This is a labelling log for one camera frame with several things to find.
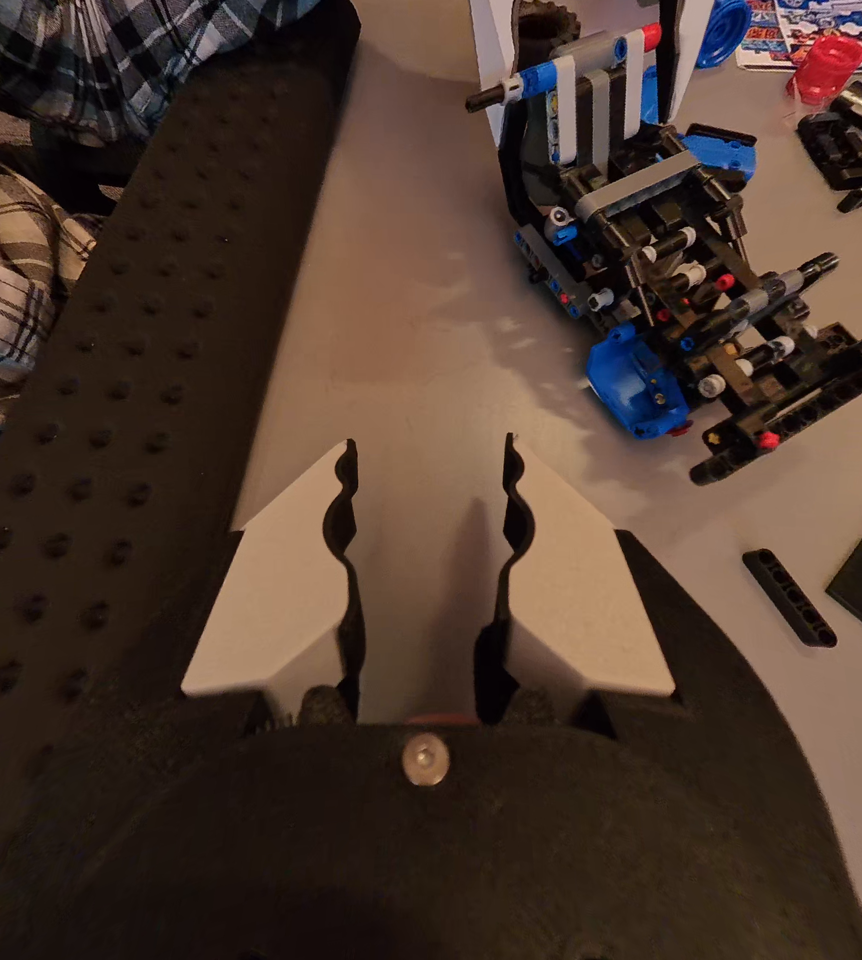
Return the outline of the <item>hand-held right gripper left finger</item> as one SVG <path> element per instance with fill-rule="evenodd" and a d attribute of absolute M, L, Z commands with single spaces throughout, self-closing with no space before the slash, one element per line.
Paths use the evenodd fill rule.
<path fill-rule="evenodd" d="M 340 441 L 241 530 L 181 692 L 257 692 L 276 722 L 323 699 L 355 723 L 365 664 L 365 618 L 348 558 L 356 534 L 358 450 Z"/>

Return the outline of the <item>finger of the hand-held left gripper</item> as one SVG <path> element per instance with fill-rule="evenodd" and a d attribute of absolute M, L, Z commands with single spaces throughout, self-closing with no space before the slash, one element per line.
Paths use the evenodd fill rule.
<path fill-rule="evenodd" d="M 656 48 L 658 122 L 674 121 L 701 50 L 713 1 L 660 1 Z"/>
<path fill-rule="evenodd" d="M 490 90 L 518 67 L 517 1 L 470 1 L 481 90 Z"/>

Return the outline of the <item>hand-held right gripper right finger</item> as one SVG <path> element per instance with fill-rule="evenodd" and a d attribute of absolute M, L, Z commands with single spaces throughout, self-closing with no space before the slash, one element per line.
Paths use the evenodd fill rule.
<path fill-rule="evenodd" d="M 480 721 L 500 723 L 519 693 L 565 724 L 597 694 L 671 699 L 676 682 L 611 521 L 514 433 L 502 489 L 510 555 L 474 649 Z"/>

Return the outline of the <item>brick-built toy truck chassis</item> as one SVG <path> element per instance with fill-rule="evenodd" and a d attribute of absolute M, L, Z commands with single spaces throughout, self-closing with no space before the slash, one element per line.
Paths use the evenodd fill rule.
<path fill-rule="evenodd" d="M 560 45 L 518 44 L 519 102 L 502 108 L 498 161 L 529 280 L 598 341 L 590 387 L 630 436 L 679 436 L 721 402 L 690 471 L 736 474 L 862 394 L 862 340 L 815 328 L 802 296 L 832 252 L 754 272 L 732 159 L 708 164 L 659 124 L 659 20 Z"/>

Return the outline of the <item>blue wheel rim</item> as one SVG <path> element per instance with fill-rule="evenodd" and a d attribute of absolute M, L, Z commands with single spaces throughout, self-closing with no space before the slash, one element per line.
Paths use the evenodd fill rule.
<path fill-rule="evenodd" d="M 751 18 L 748 1 L 714 1 L 696 68 L 717 68 L 732 57 L 749 30 Z"/>

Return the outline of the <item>black toy tyre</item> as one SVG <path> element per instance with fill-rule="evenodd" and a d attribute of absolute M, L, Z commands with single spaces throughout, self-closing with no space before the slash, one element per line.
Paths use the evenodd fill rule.
<path fill-rule="evenodd" d="M 511 23 L 518 44 L 547 42 L 554 46 L 572 42 L 581 35 L 578 15 L 558 2 L 515 2 Z"/>

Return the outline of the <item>small red wheel rim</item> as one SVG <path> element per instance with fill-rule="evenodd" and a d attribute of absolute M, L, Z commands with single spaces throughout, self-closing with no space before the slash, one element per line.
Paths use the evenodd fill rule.
<path fill-rule="evenodd" d="M 785 87 L 788 97 L 823 108 L 845 88 L 862 65 L 862 42 L 846 34 L 815 39 Z"/>

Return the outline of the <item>short black beam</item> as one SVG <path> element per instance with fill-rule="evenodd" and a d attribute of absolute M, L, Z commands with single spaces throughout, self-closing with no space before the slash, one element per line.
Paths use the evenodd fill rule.
<path fill-rule="evenodd" d="M 837 646 L 833 629 L 771 550 L 750 550 L 742 561 L 801 643 L 821 649 Z"/>

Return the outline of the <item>person's plaid shirt torso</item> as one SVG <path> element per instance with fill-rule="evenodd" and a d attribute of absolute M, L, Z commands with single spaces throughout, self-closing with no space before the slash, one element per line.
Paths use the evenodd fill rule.
<path fill-rule="evenodd" d="M 280 30 L 310 1 L 0 2 L 0 113 L 60 146 L 144 146 L 194 68 Z M 0 158 L 0 435 L 96 245 L 98 213 Z"/>

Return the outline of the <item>black frame piece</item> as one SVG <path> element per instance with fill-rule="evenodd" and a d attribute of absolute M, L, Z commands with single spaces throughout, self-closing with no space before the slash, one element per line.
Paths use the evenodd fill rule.
<path fill-rule="evenodd" d="M 797 137 L 832 190 L 862 188 L 862 137 L 842 116 L 807 115 L 797 124 Z"/>

